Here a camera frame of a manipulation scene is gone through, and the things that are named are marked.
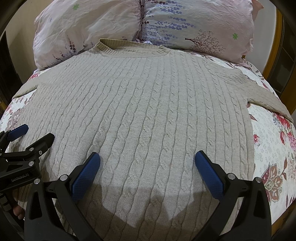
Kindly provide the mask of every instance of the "sweater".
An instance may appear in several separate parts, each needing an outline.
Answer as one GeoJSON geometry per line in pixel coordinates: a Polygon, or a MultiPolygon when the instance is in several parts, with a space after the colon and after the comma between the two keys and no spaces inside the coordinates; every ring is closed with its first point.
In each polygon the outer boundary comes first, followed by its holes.
{"type": "MultiPolygon", "coordinates": [[[[18,120],[29,131],[13,148],[55,135],[40,162],[44,181],[100,154],[101,167],[78,206],[105,241],[191,240],[218,203],[194,165],[195,153],[204,150],[226,173],[252,180],[247,103],[292,121],[278,98],[238,69],[129,41],[101,39],[15,96],[33,89],[18,120]]],[[[23,207],[29,189],[19,190],[23,207]]]]}

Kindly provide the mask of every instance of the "green clover print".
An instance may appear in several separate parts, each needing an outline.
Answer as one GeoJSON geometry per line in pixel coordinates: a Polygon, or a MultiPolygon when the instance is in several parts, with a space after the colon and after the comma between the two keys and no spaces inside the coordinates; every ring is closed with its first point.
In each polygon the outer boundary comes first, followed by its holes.
{"type": "Polygon", "coordinates": [[[73,10],[77,10],[79,8],[79,4],[75,4],[73,10]]]}
{"type": "Polygon", "coordinates": [[[234,33],[234,34],[232,35],[232,37],[233,37],[233,39],[237,40],[238,35],[237,35],[236,33],[234,33]]]}

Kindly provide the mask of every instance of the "blue gripper pad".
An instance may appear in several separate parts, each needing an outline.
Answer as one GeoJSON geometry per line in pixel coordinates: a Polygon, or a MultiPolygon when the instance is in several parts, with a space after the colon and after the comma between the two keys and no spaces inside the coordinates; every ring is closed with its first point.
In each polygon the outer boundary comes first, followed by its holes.
{"type": "Polygon", "coordinates": [[[101,159],[98,153],[93,153],[86,160],[87,164],[81,170],[71,186],[71,197],[74,202],[81,200],[91,186],[100,168],[101,159]]]}
{"type": "Polygon", "coordinates": [[[16,140],[17,138],[25,135],[28,131],[29,127],[26,124],[23,124],[19,126],[18,128],[13,129],[11,132],[7,135],[7,140],[12,142],[16,140]]]}
{"type": "Polygon", "coordinates": [[[213,198],[222,200],[224,194],[224,186],[214,169],[209,164],[206,157],[202,154],[201,151],[195,154],[195,165],[205,181],[209,191],[211,192],[213,198]]]}

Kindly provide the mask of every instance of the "floral bedsheet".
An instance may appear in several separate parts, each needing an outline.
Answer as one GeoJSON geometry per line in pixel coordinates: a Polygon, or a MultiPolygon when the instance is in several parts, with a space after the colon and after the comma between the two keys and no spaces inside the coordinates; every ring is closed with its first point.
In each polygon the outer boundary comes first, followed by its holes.
{"type": "MultiPolygon", "coordinates": [[[[247,61],[245,63],[249,67],[243,67],[207,54],[185,52],[209,59],[226,68],[240,69],[249,80],[277,96],[261,73],[247,61]]],[[[47,70],[49,69],[35,72],[28,81],[47,70]]],[[[0,120],[0,131],[17,127],[18,117],[24,106],[34,97],[34,92],[12,100],[0,120]]],[[[247,107],[254,135],[254,177],[261,177],[263,180],[274,223],[296,198],[296,131],[294,125],[278,113],[250,103],[247,107]]]]}

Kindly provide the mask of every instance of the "pillow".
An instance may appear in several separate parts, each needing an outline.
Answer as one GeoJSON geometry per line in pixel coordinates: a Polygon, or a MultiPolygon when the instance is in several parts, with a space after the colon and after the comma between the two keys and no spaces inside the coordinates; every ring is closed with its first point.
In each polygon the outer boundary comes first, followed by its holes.
{"type": "Polygon", "coordinates": [[[257,15],[256,0],[146,0],[141,39],[242,63],[253,47],[252,2],[257,15]]]}
{"type": "Polygon", "coordinates": [[[132,41],[140,30],[139,0],[55,0],[35,19],[38,70],[92,48],[100,38],[132,41]]]}

